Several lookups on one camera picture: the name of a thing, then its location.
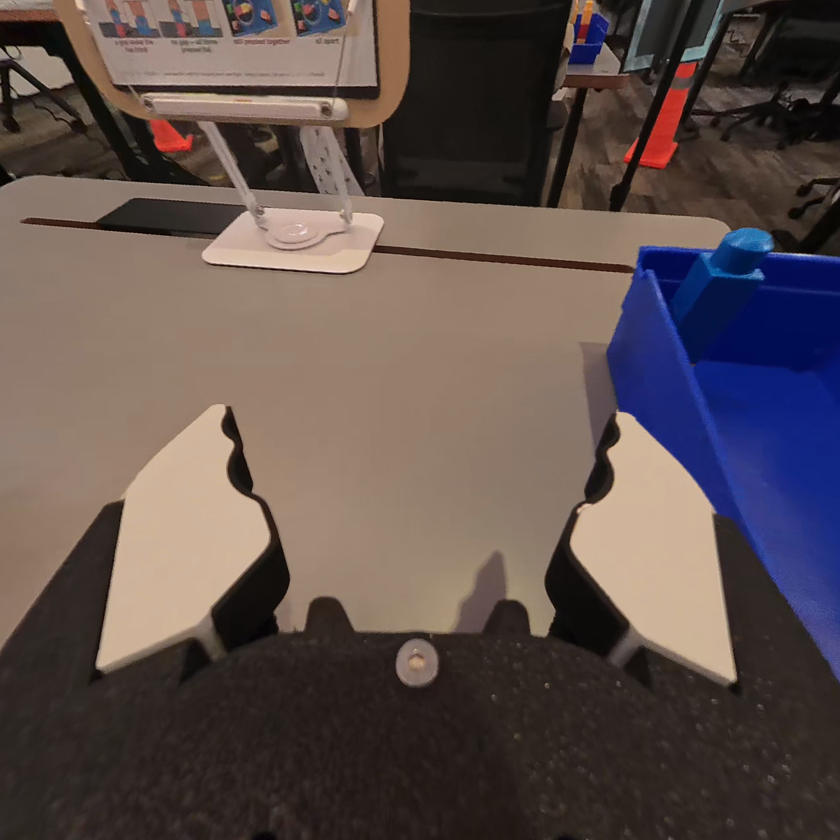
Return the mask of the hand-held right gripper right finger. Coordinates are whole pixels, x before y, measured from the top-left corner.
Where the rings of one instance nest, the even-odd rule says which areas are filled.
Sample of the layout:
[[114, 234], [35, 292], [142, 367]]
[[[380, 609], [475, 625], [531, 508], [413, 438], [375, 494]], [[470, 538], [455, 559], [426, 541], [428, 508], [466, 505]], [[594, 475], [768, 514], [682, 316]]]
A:
[[715, 517], [677, 458], [614, 412], [545, 574], [550, 634], [617, 667], [650, 652], [735, 685]]

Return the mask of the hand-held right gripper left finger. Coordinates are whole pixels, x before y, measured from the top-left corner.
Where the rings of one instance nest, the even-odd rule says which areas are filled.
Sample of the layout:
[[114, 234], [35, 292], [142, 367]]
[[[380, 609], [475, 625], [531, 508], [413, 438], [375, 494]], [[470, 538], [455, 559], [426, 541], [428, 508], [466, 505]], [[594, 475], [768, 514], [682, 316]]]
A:
[[180, 643], [210, 660], [279, 633], [290, 572], [233, 409], [215, 404], [123, 493], [96, 668]]

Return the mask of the blue plastic bin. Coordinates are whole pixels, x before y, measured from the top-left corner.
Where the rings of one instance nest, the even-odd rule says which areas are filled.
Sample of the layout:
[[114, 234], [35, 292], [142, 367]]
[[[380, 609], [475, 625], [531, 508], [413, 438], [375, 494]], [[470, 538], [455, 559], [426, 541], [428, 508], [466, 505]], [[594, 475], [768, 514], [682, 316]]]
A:
[[696, 363], [669, 304], [697, 248], [639, 249], [606, 358], [630, 413], [735, 521], [839, 676], [839, 260], [770, 254]]

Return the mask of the white and wood document stand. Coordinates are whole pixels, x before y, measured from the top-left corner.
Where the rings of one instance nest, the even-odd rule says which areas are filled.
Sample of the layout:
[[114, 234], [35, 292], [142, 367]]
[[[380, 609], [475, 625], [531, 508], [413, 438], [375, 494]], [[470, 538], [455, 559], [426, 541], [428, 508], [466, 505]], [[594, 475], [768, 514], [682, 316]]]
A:
[[248, 186], [221, 131], [223, 123], [264, 123], [362, 130], [392, 116], [410, 68], [409, 2], [375, 2], [379, 90], [372, 98], [331, 92], [256, 89], [138, 91], [118, 87], [95, 43], [81, 2], [54, 2], [80, 63], [100, 93], [117, 108], [145, 120], [194, 122], [205, 133], [245, 212], [203, 252], [212, 266], [347, 275], [371, 256], [384, 226], [381, 216], [355, 213], [353, 196], [329, 195], [327, 209], [262, 206]]

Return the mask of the black tripod stand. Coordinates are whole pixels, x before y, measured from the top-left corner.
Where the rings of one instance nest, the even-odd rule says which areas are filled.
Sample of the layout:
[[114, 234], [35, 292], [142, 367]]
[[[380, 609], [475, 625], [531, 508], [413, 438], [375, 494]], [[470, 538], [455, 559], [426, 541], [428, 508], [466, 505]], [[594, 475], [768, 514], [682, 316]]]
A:
[[623, 177], [613, 186], [610, 193], [610, 202], [608, 207], [610, 212], [621, 212], [623, 210], [627, 196], [631, 191], [640, 159], [644, 154], [646, 144], [654, 129], [658, 114], [664, 103], [665, 96], [669, 91], [671, 82], [675, 78], [676, 70], [681, 63], [680, 59], [683, 55], [686, 41], [690, 36], [691, 29], [694, 25], [694, 19], [697, 16], [698, 11], [698, 6], [693, 6], [689, 9], [675, 40], [670, 56], [663, 61], [658, 71], [655, 71], [653, 68], [648, 69], [651, 74], [657, 77], [658, 84], [654, 98], [647, 110], [642, 128], [637, 136], [637, 141], [633, 147], [631, 158], [629, 159], [629, 162], [626, 163]]

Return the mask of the printed paper leaflet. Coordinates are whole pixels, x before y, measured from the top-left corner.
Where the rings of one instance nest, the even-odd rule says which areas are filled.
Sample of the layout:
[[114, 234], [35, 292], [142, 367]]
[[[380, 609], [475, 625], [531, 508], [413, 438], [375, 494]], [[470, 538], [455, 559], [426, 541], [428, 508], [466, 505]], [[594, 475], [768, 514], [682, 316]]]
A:
[[333, 129], [300, 127], [299, 138], [311, 178], [320, 194], [339, 196], [341, 185], [349, 196], [364, 194]]

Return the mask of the orange traffic cone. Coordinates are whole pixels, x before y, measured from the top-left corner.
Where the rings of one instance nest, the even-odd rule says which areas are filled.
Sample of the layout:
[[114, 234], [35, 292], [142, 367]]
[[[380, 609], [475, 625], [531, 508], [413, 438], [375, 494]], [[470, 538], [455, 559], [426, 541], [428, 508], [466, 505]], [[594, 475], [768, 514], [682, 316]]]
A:
[[664, 170], [678, 149], [676, 132], [683, 119], [690, 88], [699, 66], [698, 61], [679, 65], [654, 129], [647, 141], [639, 165], [649, 169]]
[[163, 154], [179, 154], [192, 152], [193, 135], [181, 134], [166, 120], [153, 119], [149, 121], [154, 147]]

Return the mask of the wood edged side desk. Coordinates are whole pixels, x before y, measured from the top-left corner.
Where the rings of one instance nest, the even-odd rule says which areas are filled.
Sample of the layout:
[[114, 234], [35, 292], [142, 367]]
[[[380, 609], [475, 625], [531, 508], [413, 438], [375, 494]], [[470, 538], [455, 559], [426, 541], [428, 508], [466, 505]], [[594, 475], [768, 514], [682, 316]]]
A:
[[629, 76], [621, 72], [620, 60], [607, 45], [602, 47], [593, 64], [573, 65], [566, 71], [561, 87], [553, 94], [549, 110], [549, 130], [560, 139], [554, 163], [547, 172], [546, 207], [557, 208], [560, 205], [587, 95], [622, 89], [628, 81]]

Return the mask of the printed instruction sheet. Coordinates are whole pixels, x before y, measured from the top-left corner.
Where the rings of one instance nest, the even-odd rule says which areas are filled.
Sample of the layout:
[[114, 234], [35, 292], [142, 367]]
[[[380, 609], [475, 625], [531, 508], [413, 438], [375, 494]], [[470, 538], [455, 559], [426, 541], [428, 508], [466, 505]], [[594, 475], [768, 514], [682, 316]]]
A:
[[372, 98], [379, 90], [375, 2], [86, 1], [118, 87], [256, 89]]

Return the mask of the black mesh office chair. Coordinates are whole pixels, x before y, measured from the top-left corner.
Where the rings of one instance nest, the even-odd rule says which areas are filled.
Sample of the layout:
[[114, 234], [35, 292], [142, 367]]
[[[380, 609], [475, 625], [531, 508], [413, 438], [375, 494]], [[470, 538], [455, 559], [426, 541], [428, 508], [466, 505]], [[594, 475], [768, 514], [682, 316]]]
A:
[[540, 204], [572, 6], [411, 2], [410, 73], [382, 127], [383, 196]]

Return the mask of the framed panel with teal edge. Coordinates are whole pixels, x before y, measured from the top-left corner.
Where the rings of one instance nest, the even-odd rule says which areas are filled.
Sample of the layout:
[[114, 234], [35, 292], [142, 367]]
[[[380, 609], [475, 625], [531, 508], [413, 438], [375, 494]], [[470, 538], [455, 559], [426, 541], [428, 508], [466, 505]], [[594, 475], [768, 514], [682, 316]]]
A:
[[639, 4], [621, 72], [635, 73], [661, 67], [673, 49], [687, 12], [698, 6], [686, 41], [682, 62], [703, 60], [723, 18], [723, 1], [643, 1]]

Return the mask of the wooden top desk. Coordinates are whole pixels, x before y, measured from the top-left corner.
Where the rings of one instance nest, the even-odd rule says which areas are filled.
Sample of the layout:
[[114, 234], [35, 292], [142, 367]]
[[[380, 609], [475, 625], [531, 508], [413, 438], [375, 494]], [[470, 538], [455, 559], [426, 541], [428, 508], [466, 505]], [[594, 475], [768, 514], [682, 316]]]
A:
[[146, 174], [144, 162], [126, 140], [110, 107], [81, 64], [58, 14], [47, 8], [2, 8], [2, 47], [41, 47], [60, 59], [77, 86], [95, 123], [116, 154], [122, 171], [131, 181], [140, 182]]

